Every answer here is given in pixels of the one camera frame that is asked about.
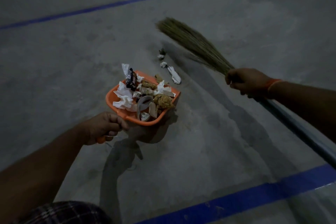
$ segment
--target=forearm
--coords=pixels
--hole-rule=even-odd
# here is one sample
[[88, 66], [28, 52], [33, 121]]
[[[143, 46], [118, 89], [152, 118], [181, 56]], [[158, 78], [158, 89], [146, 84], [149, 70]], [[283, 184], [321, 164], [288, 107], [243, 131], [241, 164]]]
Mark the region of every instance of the forearm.
[[336, 142], [336, 92], [278, 82], [269, 95]]
[[54, 200], [84, 136], [75, 127], [0, 173], [0, 223]]

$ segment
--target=broom handle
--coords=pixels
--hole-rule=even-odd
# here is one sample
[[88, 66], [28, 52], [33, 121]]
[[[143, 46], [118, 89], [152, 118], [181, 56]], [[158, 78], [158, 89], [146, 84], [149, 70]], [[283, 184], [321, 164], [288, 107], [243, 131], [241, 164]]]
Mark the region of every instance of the broom handle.
[[305, 129], [292, 116], [285, 112], [281, 107], [271, 100], [264, 98], [255, 98], [255, 101], [260, 103], [267, 111], [273, 114], [282, 124], [284, 124], [290, 131], [292, 131], [298, 138], [300, 138], [306, 145], [308, 145], [314, 152], [320, 155], [329, 165], [336, 169], [336, 154], [316, 136]]

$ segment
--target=broom bristles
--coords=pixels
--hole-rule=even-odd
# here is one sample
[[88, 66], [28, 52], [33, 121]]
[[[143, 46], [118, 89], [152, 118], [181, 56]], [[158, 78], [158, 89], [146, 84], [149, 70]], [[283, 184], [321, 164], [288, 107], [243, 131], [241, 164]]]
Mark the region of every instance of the broom bristles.
[[174, 19], [166, 18], [156, 24], [159, 31], [173, 39], [183, 48], [186, 48], [210, 68], [224, 75], [234, 68], [198, 31]]

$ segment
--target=person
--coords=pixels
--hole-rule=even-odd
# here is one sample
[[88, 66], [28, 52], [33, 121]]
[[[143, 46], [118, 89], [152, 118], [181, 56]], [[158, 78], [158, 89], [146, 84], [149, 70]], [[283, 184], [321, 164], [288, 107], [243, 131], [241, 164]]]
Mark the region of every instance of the person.
[[[230, 70], [226, 83], [248, 97], [275, 99], [336, 142], [336, 92], [270, 78], [256, 69]], [[83, 145], [128, 130], [119, 116], [103, 112], [0, 172], [0, 223], [111, 223], [98, 206], [53, 202]]]

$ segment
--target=person's left hand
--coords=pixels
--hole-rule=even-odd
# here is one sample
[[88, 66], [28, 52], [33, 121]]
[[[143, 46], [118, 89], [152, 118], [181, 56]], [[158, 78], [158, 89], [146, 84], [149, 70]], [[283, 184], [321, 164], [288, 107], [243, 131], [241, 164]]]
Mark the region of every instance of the person's left hand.
[[86, 137], [84, 144], [92, 145], [96, 143], [98, 137], [106, 137], [107, 141], [111, 141], [119, 131], [128, 130], [128, 124], [120, 116], [111, 112], [102, 112], [93, 118], [86, 120], [77, 125], [85, 131]]

